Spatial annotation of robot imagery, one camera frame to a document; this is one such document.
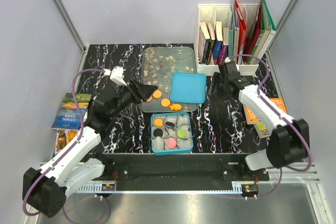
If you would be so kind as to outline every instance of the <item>file organizer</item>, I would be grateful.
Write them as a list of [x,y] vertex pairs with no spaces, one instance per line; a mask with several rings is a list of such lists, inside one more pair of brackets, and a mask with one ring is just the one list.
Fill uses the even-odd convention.
[[[242,15],[245,18],[246,25],[248,27],[247,34],[253,23],[253,19],[256,16],[258,5],[239,5]],[[207,22],[215,24],[216,21],[221,21],[225,23],[227,14],[230,12],[232,5],[198,5],[196,26],[195,26],[195,37],[194,37],[194,48],[195,48],[195,60],[197,73],[202,73],[207,76],[212,76],[214,72],[219,72],[218,65],[214,65],[214,61],[211,58],[209,65],[201,64],[198,61],[198,36],[199,36],[199,24],[200,22]],[[253,76],[258,69],[259,65],[238,65],[239,72],[242,76]]]

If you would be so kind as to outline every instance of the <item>black marble table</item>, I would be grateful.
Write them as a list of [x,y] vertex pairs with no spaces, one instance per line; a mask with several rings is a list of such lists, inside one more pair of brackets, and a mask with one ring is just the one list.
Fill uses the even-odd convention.
[[[113,69],[122,66],[124,79],[140,81],[143,51],[148,47],[186,46],[192,44],[136,44],[136,45],[90,45],[83,69]],[[255,80],[260,82],[266,69],[260,65]],[[211,77],[207,77],[207,87]],[[86,73],[81,76],[77,92],[91,93],[95,98],[101,89],[118,89],[103,74]],[[272,77],[262,91],[268,97],[278,97]],[[111,131],[110,143],[98,145],[94,152],[105,153],[151,153],[150,118],[138,105],[132,105],[117,116]],[[268,138],[260,139],[253,125],[245,121],[242,104],[235,99],[223,100],[207,94],[204,104],[190,112],[193,131],[193,153],[246,153],[266,148]]]

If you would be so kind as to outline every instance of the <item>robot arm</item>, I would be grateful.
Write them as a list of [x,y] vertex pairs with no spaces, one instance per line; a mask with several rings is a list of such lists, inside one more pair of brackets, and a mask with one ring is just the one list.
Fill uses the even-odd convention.
[[281,168],[307,157],[301,140],[292,130],[292,124],[309,145],[309,129],[305,120],[295,120],[273,104],[252,77],[242,77],[233,61],[219,66],[220,73],[214,74],[212,92],[225,97],[232,96],[247,105],[271,133],[265,150],[246,156],[242,168],[244,173],[262,168]]
[[47,217],[57,214],[66,199],[78,188],[90,180],[100,177],[107,179],[113,173],[113,160],[103,154],[94,155],[84,165],[74,169],[87,153],[100,142],[109,140],[113,127],[113,118],[131,103],[139,104],[146,101],[158,88],[153,85],[143,85],[131,79],[123,80],[122,68],[113,71],[105,70],[110,79],[123,87],[118,94],[100,94],[88,109],[83,134],[79,134],[48,163],[36,170],[32,167],[26,171],[23,178],[23,199],[32,184],[48,170],[28,196],[27,203]]

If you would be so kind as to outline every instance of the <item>reflective floor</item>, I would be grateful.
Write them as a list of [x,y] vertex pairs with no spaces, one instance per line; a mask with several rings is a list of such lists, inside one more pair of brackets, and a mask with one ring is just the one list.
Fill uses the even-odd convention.
[[[270,185],[261,185],[259,194],[270,190]],[[87,197],[87,194],[74,194],[68,199],[66,209]],[[308,191],[302,184],[283,184],[272,196],[249,201],[230,200],[218,195],[115,194],[108,202],[109,213],[101,223],[318,223]],[[89,198],[70,210],[69,217],[78,223],[91,223],[103,210],[103,202]],[[60,212],[51,219],[41,216],[38,223],[69,222]]]

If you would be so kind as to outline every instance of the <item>blue lid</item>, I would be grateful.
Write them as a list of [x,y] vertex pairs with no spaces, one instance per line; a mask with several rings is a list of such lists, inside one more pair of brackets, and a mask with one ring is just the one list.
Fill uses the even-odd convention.
[[200,73],[175,73],[170,100],[172,102],[204,103],[206,75]]

